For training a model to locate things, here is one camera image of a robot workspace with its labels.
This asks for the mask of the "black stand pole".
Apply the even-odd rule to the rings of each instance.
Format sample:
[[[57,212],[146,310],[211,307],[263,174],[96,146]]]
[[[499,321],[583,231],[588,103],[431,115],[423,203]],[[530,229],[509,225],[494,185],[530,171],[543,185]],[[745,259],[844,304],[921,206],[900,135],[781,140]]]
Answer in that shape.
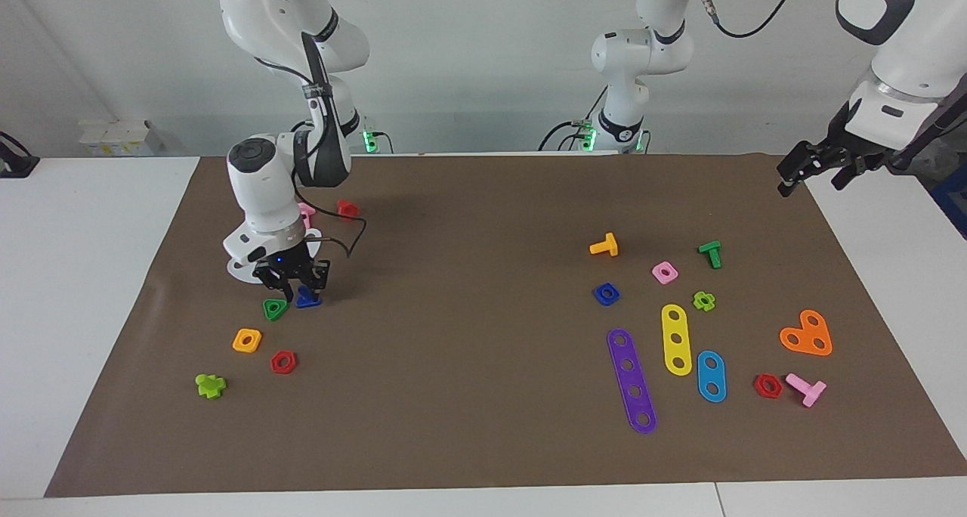
[[[894,174],[908,172],[915,156],[921,153],[926,146],[945,135],[946,132],[956,130],[958,125],[967,122],[967,91],[962,93],[955,101],[946,103],[943,110],[928,127],[919,132],[914,141],[888,158],[885,166],[887,166],[889,172]]]

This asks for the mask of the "blue crate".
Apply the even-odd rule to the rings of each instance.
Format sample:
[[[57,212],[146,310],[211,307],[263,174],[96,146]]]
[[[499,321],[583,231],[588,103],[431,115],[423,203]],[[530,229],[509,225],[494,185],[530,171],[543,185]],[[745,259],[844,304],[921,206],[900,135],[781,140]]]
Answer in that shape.
[[[947,220],[967,240],[967,163],[929,191]]]

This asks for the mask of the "orange heart-shaped plate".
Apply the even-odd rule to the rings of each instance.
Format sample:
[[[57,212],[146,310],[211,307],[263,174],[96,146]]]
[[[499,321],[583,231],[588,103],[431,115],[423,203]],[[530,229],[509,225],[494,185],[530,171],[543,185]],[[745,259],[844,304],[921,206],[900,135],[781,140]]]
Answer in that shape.
[[[800,327],[784,327],[778,340],[789,351],[825,358],[833,352],[831,332],[819,311],[805,309],[800,314]]]

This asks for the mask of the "brown table mat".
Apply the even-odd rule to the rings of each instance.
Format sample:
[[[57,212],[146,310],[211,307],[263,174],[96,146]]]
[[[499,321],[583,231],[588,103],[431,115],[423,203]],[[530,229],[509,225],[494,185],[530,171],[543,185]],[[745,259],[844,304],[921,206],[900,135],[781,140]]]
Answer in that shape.
[[[203,159],[46,494],[487,488],[967,475],[822,212],[776,191],[776,160],[739,156],[356,159],[322,206],[369,220],[332,260],[323,304],[264,317],[227,273],[241,224],[227,164]],[[619,255],[591,255],[613,232]],[[721,241],[721,269],[697,247]],[[653,266],[671,262],[668,285]],[[601,306],[593,289],[621,297]],[[716,297],[712,311],[692,304]],[[692,372],[663,360],[662,309],[687,314]],[[833,352],[780,344],[802,310]],[[262,333],[253,353],[239,329]],[[657,428],[629,427],[607,347],[632,335]],[[270,369],[296,353],[288,375]],[[697,391],[697,355],[728,370]],[[227,380],[198,394],[196,376]],[[773,373],[778,399],[753,380]],[[811,409],[784,378],[826,390]]]

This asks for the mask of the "yellow three-hole strip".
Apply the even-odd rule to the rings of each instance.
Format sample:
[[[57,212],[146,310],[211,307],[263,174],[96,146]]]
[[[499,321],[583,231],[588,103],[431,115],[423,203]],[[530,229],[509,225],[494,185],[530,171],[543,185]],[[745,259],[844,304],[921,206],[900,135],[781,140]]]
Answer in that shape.
[[[687,376],[692,372],[690,328],[686,311],[669,303],[662,309],[663,360],[668,372],[674,376]]]

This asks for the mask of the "blue two-hole strip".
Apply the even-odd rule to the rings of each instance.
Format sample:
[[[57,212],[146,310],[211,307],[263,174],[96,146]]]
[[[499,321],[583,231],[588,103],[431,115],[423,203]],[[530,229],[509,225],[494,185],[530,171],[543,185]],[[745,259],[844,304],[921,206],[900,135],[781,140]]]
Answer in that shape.
[[[697,355],[697,391],[713,404],[724,402],[728,396],[728,370],[718,352],[704,349]]]

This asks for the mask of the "white cardboard box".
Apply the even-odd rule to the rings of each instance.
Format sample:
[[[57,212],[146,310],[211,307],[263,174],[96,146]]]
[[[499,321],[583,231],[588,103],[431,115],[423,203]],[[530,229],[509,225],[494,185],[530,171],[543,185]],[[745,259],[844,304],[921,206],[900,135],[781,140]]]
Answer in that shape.
[[[79,144],[90,156],[159,156],[160,137],[146,120],[82,119]]]

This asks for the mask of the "purple four-hole strip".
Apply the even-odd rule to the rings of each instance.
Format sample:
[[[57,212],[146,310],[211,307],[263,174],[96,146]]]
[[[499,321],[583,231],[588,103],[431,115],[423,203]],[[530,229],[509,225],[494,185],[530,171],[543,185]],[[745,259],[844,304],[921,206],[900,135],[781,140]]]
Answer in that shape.
[[[607,347],[629,427],[640,435],[652,434],[657,415],[632,335],[625,329],[611,329]]]

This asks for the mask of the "black clamp device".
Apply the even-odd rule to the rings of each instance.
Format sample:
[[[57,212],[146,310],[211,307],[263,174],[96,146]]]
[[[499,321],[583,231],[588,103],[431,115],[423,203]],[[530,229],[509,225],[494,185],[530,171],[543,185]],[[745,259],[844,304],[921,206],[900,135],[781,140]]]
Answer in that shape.
[[[27,178],[39,163],[39,157],[13,135],[0,131],[0,178]]]

